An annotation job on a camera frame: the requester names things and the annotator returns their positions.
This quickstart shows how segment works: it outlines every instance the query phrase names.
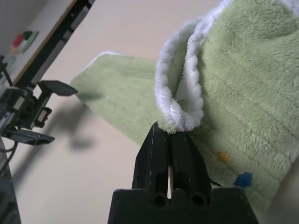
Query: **yellow dot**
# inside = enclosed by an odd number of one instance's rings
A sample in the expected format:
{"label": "yellow dot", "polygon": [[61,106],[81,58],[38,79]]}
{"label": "yellow dot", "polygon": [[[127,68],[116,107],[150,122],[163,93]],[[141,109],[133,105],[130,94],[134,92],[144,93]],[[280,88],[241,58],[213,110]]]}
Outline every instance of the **yellow dot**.
{"label": "yellow dot", "polygon": [[224,162],[224,163],[228,163],[229,161],[231,161],[232,159],[229,157],[229,155],[225,152],[219,152],[218,154],[218,158]]}

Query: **white wall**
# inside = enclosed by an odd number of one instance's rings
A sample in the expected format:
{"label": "white wall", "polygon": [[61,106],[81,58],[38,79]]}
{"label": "white wall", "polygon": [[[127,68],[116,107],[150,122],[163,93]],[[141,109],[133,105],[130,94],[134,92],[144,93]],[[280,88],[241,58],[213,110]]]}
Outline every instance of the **white wall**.
{"label": "white wall", "polygon": [[10,51],[15,36],[24,31],[48,0],[0,0],[0,55]]}

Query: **beige floor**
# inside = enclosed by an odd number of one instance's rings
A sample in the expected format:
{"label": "beige floor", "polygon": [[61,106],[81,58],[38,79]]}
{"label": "beige floor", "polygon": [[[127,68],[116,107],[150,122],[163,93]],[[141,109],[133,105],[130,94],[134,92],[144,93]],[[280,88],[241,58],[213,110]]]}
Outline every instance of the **beige floor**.
{"label": "beige floor", "polygon": [[[97,0],[44,78],[68,82],[106,50],[157,59],[181,24],[218,2]],[[53,96],[48,106],[53,113],[37,131],[56,140],[42,147],[21,145],[11,162],[22,223],[107,223],[112,192],[131,187],[139,148],[75,96]],[[277,204],[298,205],[297,171]]]}

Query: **screw hole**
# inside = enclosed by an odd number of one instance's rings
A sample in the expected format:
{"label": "screw hole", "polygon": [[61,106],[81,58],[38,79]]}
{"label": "screw hole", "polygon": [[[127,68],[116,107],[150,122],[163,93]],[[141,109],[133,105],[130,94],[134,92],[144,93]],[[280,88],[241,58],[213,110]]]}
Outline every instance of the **screw hole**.
{"label": "screw hole", "polygon": [[196,193],[191,197],[193,203],[197,206],[206,206],[207,200],[206,197],[200,193]]}
{"label": "screw hole", "polygon": [[166,204],[165,198],[163,196],[156,196],[155,205],[163,207]]}

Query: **green object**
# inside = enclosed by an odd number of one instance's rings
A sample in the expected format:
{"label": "green object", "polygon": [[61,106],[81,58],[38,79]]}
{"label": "green object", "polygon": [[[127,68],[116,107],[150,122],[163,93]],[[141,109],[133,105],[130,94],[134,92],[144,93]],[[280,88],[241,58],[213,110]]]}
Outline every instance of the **green object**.
{"label": "green object", "polygon": [[36,39],[39,31],[33,31],[32,35],[27,39],[22,42],[20,45],[18,51],[19,53],[25,53],[25,51],[31,46],[33,41]]}
{"label": "green object", "polygon": [[33,32],[31,30],[25,31],[22,33],[22,37],[24,40],[27,41],[31,37],[32,34],[33,34]]}
{"label": "green object", "polygon": [[[279,0],[233,0],[198,55],[204,117],[190,136],[211,179],[243,188],[259,211],[299,154],[298,28],[298,16]],[[147,59],[103,55],[71,85],[140,146],[158,117],[155,67]]]}
{"label": "green object", "polygon": [[74,78],[71,86],[95,113],[141,145],[157,121],[154,79],[154,61],[103,55]]}

